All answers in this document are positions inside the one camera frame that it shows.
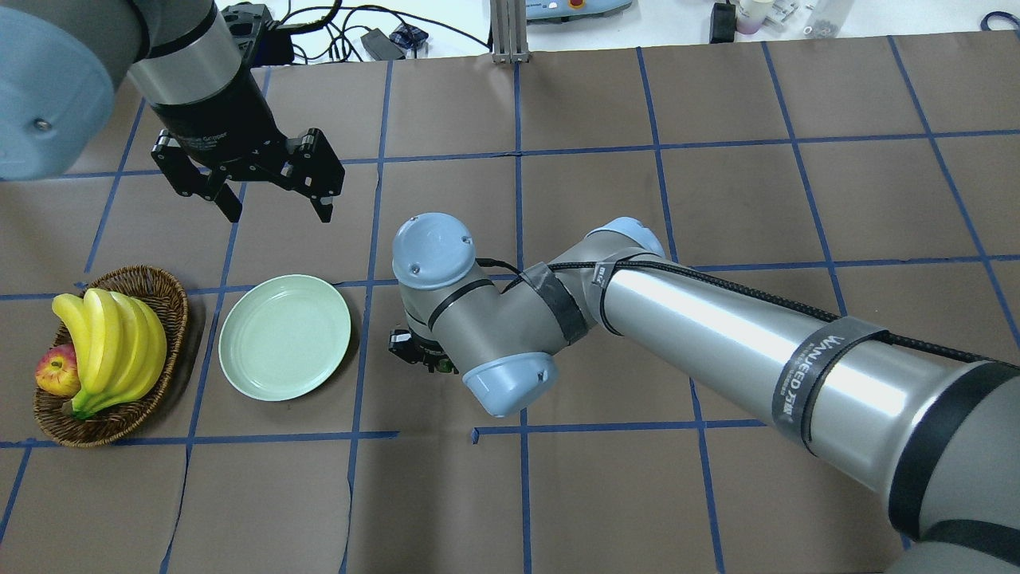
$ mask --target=black tape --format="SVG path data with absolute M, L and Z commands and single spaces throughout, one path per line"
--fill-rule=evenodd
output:
M 211 5 L 209 6 L 209 11 L 205 14 L 205 17 L 203 17 L 200 22 L 195 24 L 195 28 L 185 33 L 184 36 L 174 38 L 173 40 L 170 40 L 169 42 L 160 44 L 158 46 L 153 46 L 152 49 L 149 50 L 149 55 L 146 57 L 149 59 L 154 59 L 168 54 L 172 54 L 173 52 L 183 50 L 184 48 L 191 46 L 192 44 L 197 42 L 199 38 L 205 36 L 205 33 L 209 32 L 209 29 L 212 28 L 213 23 L 215 23 L 216 15 L 218 14 L 218 11 L 216 10 L 216 3 L 210 2 L 210 4 Z
M 487 284 L 492 284 L 494 286 L 496 285 L 489 278 L 478 278 L 476 280 L 468 282 L 467 284 L 461 285 L 460 290 L 457 290 L 453 294 L 450 294 L 449 298 L 443 300 L 443 303 L 436 306 L 436 309 L 432 311 L 432 315 L 428 317 L 428 325 L 427 325 L 428 330 L 429 331 L 432 330 L 432 327 L 436 326 L 436 322 L 439 321 L 440 316 L 443 315 L 443 312 L 445 312 L 450 306 L 455 304 L 457 300 L 463 298 L 464 296 L 470 294 L 471 292 L 474 292 L 475 290 L 478 289 L 478 286 L 486 286 Z
M 998 558 L 1020 568 L 1020 530 L 980 520 L 944 520 L 922 542 L 946 542 Z
M 924 414 L 897 463 L 889 487 L 889 522 L 917 539 L 921 530 L 921 503 L 935 465 L 957 429 L 970 413 L 1003 383 L 1020 371 L 1002 363 L 979 365 L 957 379 Z
M 857 345 L 884 332 L 881 327 L 844 317 L 805 340 L 782 368 L 772 394 L 776 430 L 807 448 L 810 429 L 805 423 L 830 366 Z
M 553 312 L 553 317 L 560 324 L 560 331 L 568 345 L 574 345 L 588 333 L 588 323 L 580 308 L 577 307 L 577 302 L 549 265 L 546 263 L 531 265 L 524 269 L 520 276 L 542 298 L 549 311 Z
M 602 326 L 617 337 L 622 337 L 623 333 L 614 329 L 613 326 L 609 324 L 609 318 L 606 317 L 606 291 L 609 290 L 609 281 L 613 278 L 613 275 L 616 274 L 616 270 L 618 268 L 616 266 L 617 263 L 620 261 L 629 261 L 630 259 L 641 255 L 658 256 L 655 253 L 650 253 L 649 251 L 639 251 L 638 253 L 631 253 L 614 260 L 604 259 L 595 264 L 595 274 L 592 277 L 592 283 L 599 285 L 599 319 L 602 322 Z

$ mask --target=wicker basket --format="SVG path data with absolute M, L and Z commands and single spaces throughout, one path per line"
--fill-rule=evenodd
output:
M 156 410 L 173 380 L 188 328 L 188 297 L 181 281 L 161 268 L 133 265 L 108 272 L 92 281 L 107 292 L 117 292 L 137 298 L 156 312 L 166 332 L 166 364 L 152 390 L 139 401 L 110 407 L 95 417 L 80 421 L 63 414 L 67 398 L 50 395 L 36 388 L 33 412 L 36 422 L 48 436 L 64 447 L 100 447 L 109 445 L 132 432 Z M 69 344 L 70 335 L 62 323 L 53 347 Z

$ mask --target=bottle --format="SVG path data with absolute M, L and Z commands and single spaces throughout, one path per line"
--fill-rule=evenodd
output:
M 736 6 L 736 32 L 749 36 L 758 32 L 773 3 L 775 0 L 741 0 Z
M 804 27 L 804 35 L 808 38 L 835 38 L 853 5 L 854 0 L 819 0 Z

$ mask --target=robotic arm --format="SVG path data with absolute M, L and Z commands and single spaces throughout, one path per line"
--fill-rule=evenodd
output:
M 429 369 L 452 362 L 503 417 L 549 389 L 552 356 L 601 324 L 878 492 L 892 525 L 919 542 L 889 572 L 1020 573 L 1020 370 L 663 256 L 650 229 L 621 217 L 501 295 L 463 223 L 418 215 L 394 242 L 409 330 L 391 335 L 391 352 Z
M 267 180 L 328 221 L 344 167 L 319 129 L 279 132 L 250 71 L 268 12 L 226 17 L 212 0 L 0 0 L 0 178 L 66 170 L 129 76 L 167 126 L 152 157 L 177 194 L 237 221 L 226 180 Z

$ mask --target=power adapter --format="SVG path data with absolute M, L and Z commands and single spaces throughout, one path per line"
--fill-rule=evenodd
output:
M 709 31 L 709 44 L 732 42 L 736 34 L 736 6 L 716 2 L 712 6 L 712 28 Z
M 369 31 L 361 37 L 361 44 L 376 60 L 402 60 L 407 57 L 400 46 L 394 44 L 379 29 Z

